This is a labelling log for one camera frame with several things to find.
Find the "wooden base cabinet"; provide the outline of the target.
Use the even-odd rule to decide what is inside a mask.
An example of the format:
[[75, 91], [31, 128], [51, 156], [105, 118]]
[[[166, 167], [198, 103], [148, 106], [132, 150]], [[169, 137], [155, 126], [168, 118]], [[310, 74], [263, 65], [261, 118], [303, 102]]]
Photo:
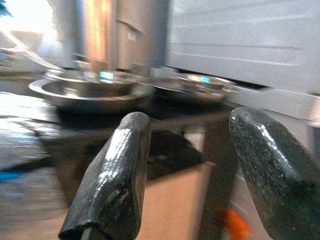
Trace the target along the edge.
[[148, 182], [136, 240], [195, 240], [212, 167], [205, 162]]

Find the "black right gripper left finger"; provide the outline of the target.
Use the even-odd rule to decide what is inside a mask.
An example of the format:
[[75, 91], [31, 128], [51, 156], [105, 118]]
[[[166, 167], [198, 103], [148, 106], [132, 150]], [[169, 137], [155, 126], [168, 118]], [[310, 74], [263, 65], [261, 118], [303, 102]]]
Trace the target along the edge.
[[122, 118], [84, 173], [60, 229], [60, 240], [135, 240], [141, 228], [151, 121]]

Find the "blue bottle brush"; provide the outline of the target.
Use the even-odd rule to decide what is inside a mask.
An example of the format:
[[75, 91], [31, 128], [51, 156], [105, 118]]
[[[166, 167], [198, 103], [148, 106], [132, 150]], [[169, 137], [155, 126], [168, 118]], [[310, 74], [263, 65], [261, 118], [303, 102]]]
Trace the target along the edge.
[[6, 1], [0, 0], [0, 17], [3, 16], [10, 16], [12, 17], [12, 14], [9, 12], [8, 8], [6, 7]]

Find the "large steel bowl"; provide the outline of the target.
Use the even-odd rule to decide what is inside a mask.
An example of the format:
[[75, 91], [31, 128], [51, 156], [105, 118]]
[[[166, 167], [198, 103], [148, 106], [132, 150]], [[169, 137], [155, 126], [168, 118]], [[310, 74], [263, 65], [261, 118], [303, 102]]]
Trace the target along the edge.
[[44, 76], [71, 87], [128, 87], [141, 81], [141, 77], [123, 71], [48, 70]]

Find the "stainless steel canister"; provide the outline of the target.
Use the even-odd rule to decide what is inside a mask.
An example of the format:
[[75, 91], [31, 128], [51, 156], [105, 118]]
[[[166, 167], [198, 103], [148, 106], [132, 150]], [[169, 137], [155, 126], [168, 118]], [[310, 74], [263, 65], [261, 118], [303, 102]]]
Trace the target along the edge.
[[169, 0], [77, 0], [80, 53], [94, 68], [138, 72], [165, 64]]

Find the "small steel bowl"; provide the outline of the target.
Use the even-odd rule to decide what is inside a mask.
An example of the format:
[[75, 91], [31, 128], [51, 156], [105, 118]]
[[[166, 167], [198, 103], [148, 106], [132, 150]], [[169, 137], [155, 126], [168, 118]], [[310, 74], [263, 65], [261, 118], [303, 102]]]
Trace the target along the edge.
[[209, 75], [193, 74], [193, 73], [175, 73], [175, 77], [206, 84], [227, 84], [228, 81], [222, 78]]

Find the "orange hanging rag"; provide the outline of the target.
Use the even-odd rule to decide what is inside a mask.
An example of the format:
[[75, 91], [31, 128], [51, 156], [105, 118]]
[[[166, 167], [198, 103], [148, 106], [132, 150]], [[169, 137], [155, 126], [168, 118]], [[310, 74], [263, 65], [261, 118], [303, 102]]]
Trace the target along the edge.
[[230, 207], [220, 207], [215, 222], [227, 230], [229, 240], [249, 240], [252, 235], [250, 226]]

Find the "round steel plate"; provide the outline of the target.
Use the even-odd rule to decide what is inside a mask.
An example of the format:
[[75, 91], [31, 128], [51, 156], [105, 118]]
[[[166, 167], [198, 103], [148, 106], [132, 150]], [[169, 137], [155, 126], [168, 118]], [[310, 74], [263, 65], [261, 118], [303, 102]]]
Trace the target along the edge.
[[227, 84], [209, 84], [172, 75], [153, 78], [149, 84], [156, 88], [158, 96], [163, 99], [183, 104], [211, 105], [222, 102], [237, 92], [237, 84], [230, 80], [227, 81]]
[[153, 86], [132, 75], [101, 78], [100, 82], [44, 78], [28, 87], [61, 110], [84, 114], [117, 114], [146, 108], [156, 93]]

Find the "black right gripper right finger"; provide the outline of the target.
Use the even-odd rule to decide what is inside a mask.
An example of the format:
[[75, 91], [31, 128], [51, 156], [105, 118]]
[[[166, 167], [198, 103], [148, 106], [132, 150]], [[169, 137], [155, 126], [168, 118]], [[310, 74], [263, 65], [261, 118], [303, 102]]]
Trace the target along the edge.
[[233, 109], [229, 131], [272, 240], [320, 240], [320, 162], [283, 124], [255, 108]]

